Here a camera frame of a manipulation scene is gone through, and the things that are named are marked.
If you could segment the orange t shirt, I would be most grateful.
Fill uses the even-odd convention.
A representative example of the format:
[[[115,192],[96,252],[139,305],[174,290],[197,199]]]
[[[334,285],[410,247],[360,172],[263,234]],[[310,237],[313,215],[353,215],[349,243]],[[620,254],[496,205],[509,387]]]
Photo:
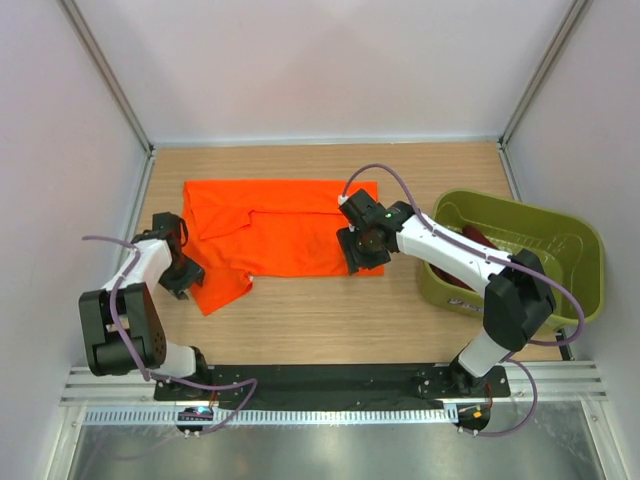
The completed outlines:
[[[187,256],[205,279],[191,289],[203,315],[249,293],[256,277],[344,276],[337,231],[343,192],[378,195],[375,182],[319,179],[189,180],[183,186]]]

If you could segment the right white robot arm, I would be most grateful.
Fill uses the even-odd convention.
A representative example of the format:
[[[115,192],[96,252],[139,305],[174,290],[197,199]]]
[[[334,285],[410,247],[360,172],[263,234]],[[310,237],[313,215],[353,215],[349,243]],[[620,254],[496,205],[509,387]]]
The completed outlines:
[[[398,201],[384,207],[365,190],[339,198],[348,225],[337,238],[349,274],[388,263],[402,253],[422,260],[471,288],[483,299],[481,331],[448,366],[452,384],[468,395],[508,355],[521,351],[556,308],[539,258],[509,254],[474,242]]]

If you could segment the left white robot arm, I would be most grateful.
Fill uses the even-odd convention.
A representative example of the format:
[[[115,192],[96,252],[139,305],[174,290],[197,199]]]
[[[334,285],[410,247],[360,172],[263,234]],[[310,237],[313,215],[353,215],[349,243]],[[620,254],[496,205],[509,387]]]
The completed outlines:
[[[128,250],[114,277],[79,298],[85,354],[94,375],[120,376],[137,370],[147,380],[197,387],[210,381],[198,348],[167,339],[152,298],[160,286],[174,298],[186,300],[189,288],[203,284],[203,267],[183,251],[188,238],[186,221],[170,212],[154,214],[152,227],[130,241],[101,235],[82,238]]]

